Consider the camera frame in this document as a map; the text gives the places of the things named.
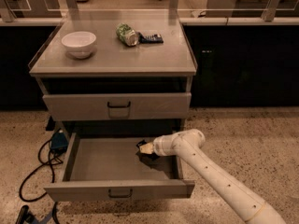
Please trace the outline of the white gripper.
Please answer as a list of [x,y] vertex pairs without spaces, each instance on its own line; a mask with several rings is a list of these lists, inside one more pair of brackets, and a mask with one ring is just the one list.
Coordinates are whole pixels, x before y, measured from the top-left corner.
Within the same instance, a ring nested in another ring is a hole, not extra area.
[[143,154],[157,154],[158,156],[173,156],[176,154],[173,148],[174,140],[177,138],[176,134],[162,135],[146,144],[139,146],[139,151]]

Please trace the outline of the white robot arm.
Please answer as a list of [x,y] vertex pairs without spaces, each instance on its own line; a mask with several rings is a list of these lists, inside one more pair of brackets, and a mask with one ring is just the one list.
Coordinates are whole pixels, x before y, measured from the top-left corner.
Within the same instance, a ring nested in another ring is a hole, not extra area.
[[265,199],[220,168],[202,150],[205,136],[190,129],[156,137],[138,144],[142,154],[174,156],[189,164],[212,187],[246,224],[286,224],[281,215]]

